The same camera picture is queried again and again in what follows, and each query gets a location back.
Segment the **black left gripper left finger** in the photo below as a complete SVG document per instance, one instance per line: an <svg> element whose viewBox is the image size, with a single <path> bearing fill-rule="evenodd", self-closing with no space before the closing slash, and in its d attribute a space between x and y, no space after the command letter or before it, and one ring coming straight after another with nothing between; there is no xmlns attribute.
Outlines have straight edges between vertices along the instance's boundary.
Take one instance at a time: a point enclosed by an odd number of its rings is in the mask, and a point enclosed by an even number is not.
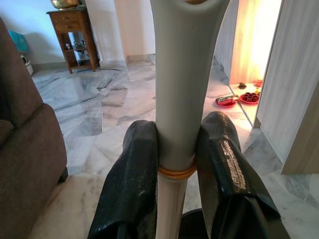
<svg viewBox="0 0 319 239"><path fill-rule="evenodd" d="M88 238L154 239L157 229L158 134L153 121L137 120L103 185Z"/></svg>

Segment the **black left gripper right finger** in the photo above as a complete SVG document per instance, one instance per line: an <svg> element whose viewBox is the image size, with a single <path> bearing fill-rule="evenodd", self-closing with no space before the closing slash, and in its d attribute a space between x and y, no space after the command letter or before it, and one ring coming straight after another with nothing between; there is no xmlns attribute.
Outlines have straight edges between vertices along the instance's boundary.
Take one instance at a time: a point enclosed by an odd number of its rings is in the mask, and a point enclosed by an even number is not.
<svg viewBox="0 0 319 239"><path fill-rule="evenodd" d="M288 239L281 215L257 172L241 152L238 134L223 112L202 121L196 165L210 239Z"/></svg>

